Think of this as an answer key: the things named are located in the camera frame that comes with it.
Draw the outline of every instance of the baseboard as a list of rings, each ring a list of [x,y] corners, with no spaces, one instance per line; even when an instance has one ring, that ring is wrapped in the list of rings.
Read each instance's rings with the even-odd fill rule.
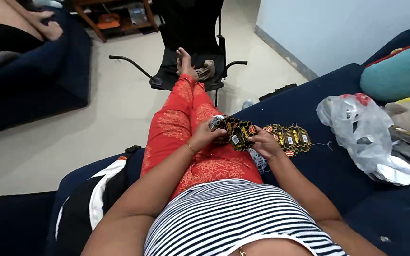
[[[258,35],[272,49],[274,49],[287,62],[289,62],[292,65],[292,67],[294,67],[300,74],[302,74],[306,79],[308,79],[308,81],[314,80],[319,77],[309,67],[303,64],[303,62],[297,59],[293,54],[291,54],[286,48],[284,48],[280,43],[273,39],[259,26],[256,25],[254,33]]]

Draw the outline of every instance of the orange floral pattern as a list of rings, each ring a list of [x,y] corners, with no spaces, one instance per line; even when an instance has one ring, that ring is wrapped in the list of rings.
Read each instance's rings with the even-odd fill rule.
[[[197,95],[201,95],[202,93],[205,93],[205,90],[203,89],[203,87],[202,87],[202,84],[200,84],[199,82],[197,82],[195,85],[194,85],[194,91],[193,91],[193,95],[194,96],[197,96]]]
[[[200,124],[206,119],[219,115],[220,112],[210,102],[203,103],[197,108],[196,124]]]
[[[190,128],[186,127],[189,123],[186,114],[176,110],[167,110],[158,119],[158,126],[163,135],[182,141],[191,137]]]
[[[181,96],[187,102],[192,102],[191,86],[187,81],[180,80],[175,84],[175,87],[176,88],[174,88],[174,90],[178,93],[179,96]]]
[[[227,178],[242,178],[244,171],[241,165],[237,164],[242,159],[207,159],[198,162],[192,167],[193,172],[188,170],[180,180],[179,192],[183,192],[197,184],[227,179]]]
[[[140,171],[140,175],[143,175],[146,172],[148,172],[148,167],[151,164],[151,161],[149,160],[150,157],[151,157],[151,146],[148,145],[145,148],[144,160],[142,162],[142,170]]]

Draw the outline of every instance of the hand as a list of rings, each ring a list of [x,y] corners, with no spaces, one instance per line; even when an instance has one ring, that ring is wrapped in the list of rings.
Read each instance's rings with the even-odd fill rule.
[[[216,129],[212,132],[209,128],[209,124],[213,117],[207,119],[197,126],[196,132],[189,139],[188,143],[191,148],[197,153],[201,151],[206,145],[212,142],[215,138],[224,135],[227,131],[223,129]]]
[[[267,161],[273,160],[277,155],[284,155],[279,143],[273,138],[269,132],[261,129],[259,126],[256,127],[257,135],[253,137],[248,137],[248,140],[255,142],[252,148],[263,156]]]
[[[181,47],[178,48],[176,52],[179,56],[177,59],[177,68],[180,74],[190,75],[194,80],[198,81],[199,75],[197,75],[191,66],[191,55]]]

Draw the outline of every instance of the white wall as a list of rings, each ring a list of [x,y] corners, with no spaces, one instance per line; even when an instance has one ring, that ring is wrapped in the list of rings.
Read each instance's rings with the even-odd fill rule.
[[[256,23],[321,76],[410,28],[408,0],[262,0]]]

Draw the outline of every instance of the barcode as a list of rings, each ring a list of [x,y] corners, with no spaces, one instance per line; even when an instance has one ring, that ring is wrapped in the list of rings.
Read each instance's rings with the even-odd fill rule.
[[[237,144],[238,142],[240,142],[240,140],[238,139],[238,137],[236,137],[236,135],[232,136],[232,141],[234,144]]]

